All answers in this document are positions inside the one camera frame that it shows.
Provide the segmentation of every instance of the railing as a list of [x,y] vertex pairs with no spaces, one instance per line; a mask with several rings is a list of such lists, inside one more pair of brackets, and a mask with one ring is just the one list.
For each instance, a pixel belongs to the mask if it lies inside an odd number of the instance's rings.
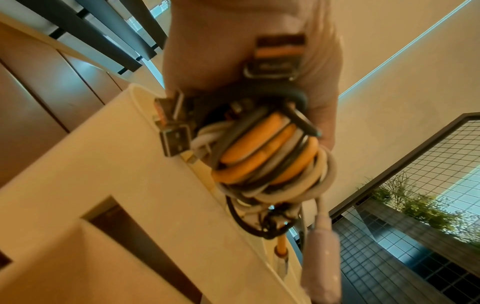
[[331,212],[367,303],[480,302],[480,113],[459,116]]

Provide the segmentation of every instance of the beige wall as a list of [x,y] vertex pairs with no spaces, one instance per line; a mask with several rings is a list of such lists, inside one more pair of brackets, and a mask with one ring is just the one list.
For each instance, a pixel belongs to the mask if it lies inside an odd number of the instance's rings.
[[341,97],[330,208],[458,115],[480,111],[478,16],[472,0]]
[[463,0],[334,0],[333,18],[343,37],[340,92],[428,30]]

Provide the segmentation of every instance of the cable bundle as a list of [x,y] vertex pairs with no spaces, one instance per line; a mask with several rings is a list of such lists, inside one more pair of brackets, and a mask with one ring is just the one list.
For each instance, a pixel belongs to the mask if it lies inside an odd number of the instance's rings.
[[[331,186],[336,166],[318,142],[320,132],[297,110],[306,108],[303,92],[291,83],[268,84],[257,87],[260,91],[251,85],[234,88],[241,94],[226,100],[220,92],[200,101],[209,110],[190,148],[209,163],[235,221],[253,235],[273,239],[295,224],[303,201],[320,197]],[[225,114],[228,100],[242,99],[250,106],[241,107],[238,119],[219,115]],[[209,113],[216,113],[216,119],[207,118]]]

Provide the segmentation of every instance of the skin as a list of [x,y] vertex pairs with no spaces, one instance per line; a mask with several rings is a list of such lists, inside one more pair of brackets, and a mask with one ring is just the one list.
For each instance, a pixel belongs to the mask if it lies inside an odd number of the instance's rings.
[[242,77],[260,35],[305,33],[307,47],[295,80],[309,98],[307,117],[335,144],[342,47],[328,0],[173,0],[164,49],[167,95],[197,95]]

